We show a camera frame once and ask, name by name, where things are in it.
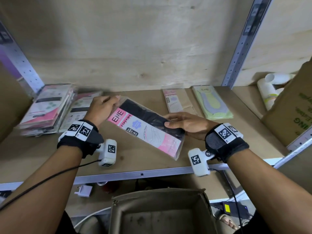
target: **white cable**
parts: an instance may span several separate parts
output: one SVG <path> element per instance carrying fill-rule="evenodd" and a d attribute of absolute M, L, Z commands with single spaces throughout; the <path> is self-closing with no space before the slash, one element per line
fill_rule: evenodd
<path fill-rule="evenodd" d="M 93 216 L 93 215 L 95 215 L 95 214 L 97 214 L 97 213 L 99 213 L 99 212 L 102 212 L 102 211 L 105 211 L 105 210 L 107 210 L 107 209 L 110 209 L 110 208 L 111 208 L 111 207 L 104 208 L 104 209 L 101 209 L 101 210 L 99 210 L 99 211 L 96 211 L 96 212 L 94 212 L 94 213 L 88 215 L 88 216 L 85 217 L 83 220 L 81 220 L 79 223 L 77 223 L 77 224 L 74 226 L 74 229 L 76 229 L 76 227 L 78 227 L 80 224 L 82 224 L 82 223 L 83 223 L 86 219 L 88 219 L 89 217 L 91 217 L 91 216 Z"/>

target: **pink package label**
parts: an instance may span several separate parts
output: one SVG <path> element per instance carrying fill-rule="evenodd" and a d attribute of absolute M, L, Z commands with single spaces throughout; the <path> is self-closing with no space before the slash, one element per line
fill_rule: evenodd
<path fill-rule="evenodd" d="M 153 145 L 171 157 L 176 156 L 177 150 L 181 144 L 181 140 L 151 126 L 120 108 L 115 110 L 115 112 L 108 118 L 108 121 L 136 137 L 139 137 L 141 140 Z"/>

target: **stocking package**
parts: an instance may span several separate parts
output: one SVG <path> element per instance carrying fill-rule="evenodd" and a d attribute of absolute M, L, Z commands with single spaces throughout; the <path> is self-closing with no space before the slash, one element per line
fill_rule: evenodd
<path fill-rule="evenodd" d="M 17 125 L 22 135 L 56 133 L 76 93 L 71 84 L 46 85 Z"/>
<path fill-rule="evenodd" d="M 76 101 L 71 106 L 62 125 L 60 126 L 59 132 L 66 131 L 73 122 L 83 119 L 93 98 L 100 95 L 102 95 L 102 91 L 78 94 Z"/>
<path fill-rule="evenodd" d="M 174 160 L 179 158 L 185 131 L 181 128 L 166 128 L 164 123 L 168 119 L 131 99 L 121 97 L 107 120 L 160 149 Z"/>

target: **open cardboard box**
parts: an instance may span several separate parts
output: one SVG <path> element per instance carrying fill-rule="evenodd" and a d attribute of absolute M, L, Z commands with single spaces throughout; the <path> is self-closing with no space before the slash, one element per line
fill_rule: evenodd
<path fill-rule="evenodd" d="M 109 234 L 132 233 L 216 233 L 204 189 L 166 188 L 115 197 Z"/>

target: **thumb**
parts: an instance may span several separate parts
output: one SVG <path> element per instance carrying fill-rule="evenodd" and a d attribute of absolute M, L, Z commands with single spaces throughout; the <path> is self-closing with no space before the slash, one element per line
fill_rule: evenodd
<path fill-rule="evenodd" d="M 113 106 L 115 103 L 117 103 L 120 99 L 120 95 L 111 97 L 106 103 L 110 106 Z"/>
<path fill-rule="evenodd" d="M 171 128 L 171 129 L 176 129 L 176 128 L 182 128 L 183 129 L 183 126 L 184 126 L 183 121 L 165 122 L 165 127 Z"/>

